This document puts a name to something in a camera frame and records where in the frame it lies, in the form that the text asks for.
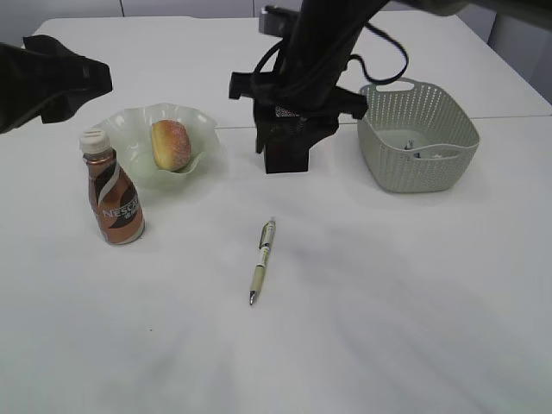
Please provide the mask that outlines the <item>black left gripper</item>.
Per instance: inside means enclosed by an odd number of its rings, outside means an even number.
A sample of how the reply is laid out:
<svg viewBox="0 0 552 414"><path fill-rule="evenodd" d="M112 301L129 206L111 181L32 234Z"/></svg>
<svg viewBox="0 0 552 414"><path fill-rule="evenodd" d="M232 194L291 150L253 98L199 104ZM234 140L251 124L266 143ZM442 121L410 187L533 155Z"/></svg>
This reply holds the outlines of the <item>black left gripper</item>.
<svg viewBox="0 0 552 414"><path fill-rule="evenodd" d="M89 101L113 91L110 67L74 53L48 35L1 44L1 133L40 116L64 122Z"/></svg>

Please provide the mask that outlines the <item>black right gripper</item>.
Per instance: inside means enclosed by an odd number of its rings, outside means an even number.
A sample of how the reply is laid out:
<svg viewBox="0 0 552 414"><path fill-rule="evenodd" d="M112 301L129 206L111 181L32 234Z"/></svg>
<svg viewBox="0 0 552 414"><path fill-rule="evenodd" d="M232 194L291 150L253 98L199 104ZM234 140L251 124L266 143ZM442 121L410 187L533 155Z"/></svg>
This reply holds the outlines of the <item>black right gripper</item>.
<svg viewBox="0 0 552 414"><path fill-rule="evenodd" d="M229 98L254 101L255 152L261 154L280 139L281 118L307 118L301 133L301 148L306 151L338 130L339 115L361 119L367 112L367 100L339 87L341 75L340 71L326 72L285 84L281 73L233 72Z"/></svg>

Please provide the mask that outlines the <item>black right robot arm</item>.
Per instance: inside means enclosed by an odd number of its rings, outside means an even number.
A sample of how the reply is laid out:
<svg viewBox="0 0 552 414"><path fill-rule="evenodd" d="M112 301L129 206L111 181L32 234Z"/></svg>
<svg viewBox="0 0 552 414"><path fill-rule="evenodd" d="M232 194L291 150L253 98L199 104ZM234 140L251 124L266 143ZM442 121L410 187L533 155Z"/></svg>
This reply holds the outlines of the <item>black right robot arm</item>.
<svg viewBox="0 0 552 414"><path fill-rule="evenodd" d="M297 158L337 130L341 114L361 119L367 102L338 86L350 61L364 59L353 48L363 30L405 47L371 20L384 1L304 1L298 11L267 5L260 32L278 38L251 72L233 72L229 96L254 103L255 151L275 150Z"/></svg>

